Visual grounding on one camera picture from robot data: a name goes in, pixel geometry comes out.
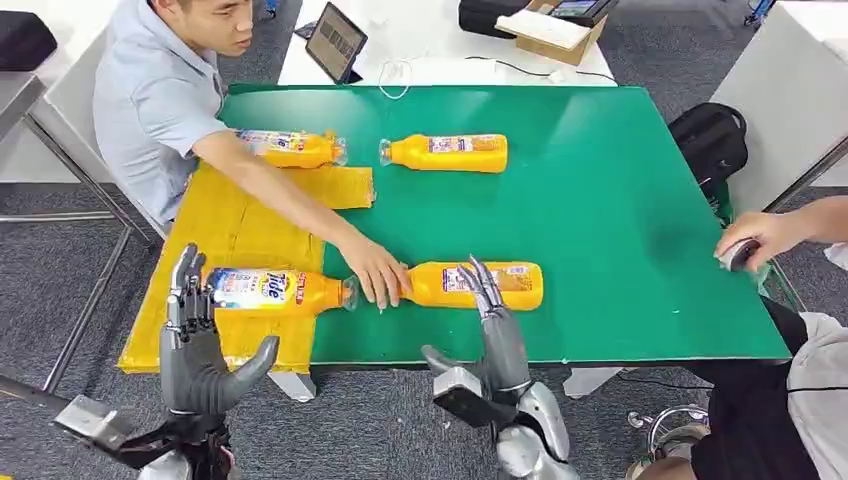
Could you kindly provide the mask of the person's right hand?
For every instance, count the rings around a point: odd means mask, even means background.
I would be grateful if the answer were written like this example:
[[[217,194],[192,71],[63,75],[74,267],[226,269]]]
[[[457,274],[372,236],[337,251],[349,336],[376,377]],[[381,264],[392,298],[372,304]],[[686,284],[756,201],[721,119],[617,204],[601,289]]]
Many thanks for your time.
[[[748,212],[724,229],[713,256],[729,271],[754,273],[776,255],[806,241],[808,234],[805,221],[796,213]]]
[[[337,248],[370,303],[380,310],[399,306],[403,289],[410,287],[405,264],[358,232],[347,235]]]

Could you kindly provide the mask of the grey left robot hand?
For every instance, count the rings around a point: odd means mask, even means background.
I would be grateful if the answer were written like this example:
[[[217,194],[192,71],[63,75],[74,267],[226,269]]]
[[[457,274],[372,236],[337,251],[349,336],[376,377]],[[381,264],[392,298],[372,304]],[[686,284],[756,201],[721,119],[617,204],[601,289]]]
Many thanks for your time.
[[[280,338],[268,335],[231,370],[223,356],[213,290],[201,281],[206,257],[189,243],[170,274],[159,337],[162,397],[175,414],[223,415],[271,370]]]

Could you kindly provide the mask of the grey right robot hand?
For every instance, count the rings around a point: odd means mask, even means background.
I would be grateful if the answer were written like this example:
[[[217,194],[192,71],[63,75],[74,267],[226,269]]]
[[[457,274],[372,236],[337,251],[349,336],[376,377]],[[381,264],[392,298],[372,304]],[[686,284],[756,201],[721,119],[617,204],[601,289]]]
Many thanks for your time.
[[[433,397],[441,401],[453,389],[483,395],[487,388],[496,402],[519,403],[531,387],[528,357],[519,324],[506,307],[504,298],[490,270],[474,256],[469,257],[468,268],[458,268],[468,283],[479,312],[479,326],[483,342],[483,357],[473,366],[472,373],[453,359],[446,357],[431,345],[421,347],[421,354],[437,375],[433,381]]]

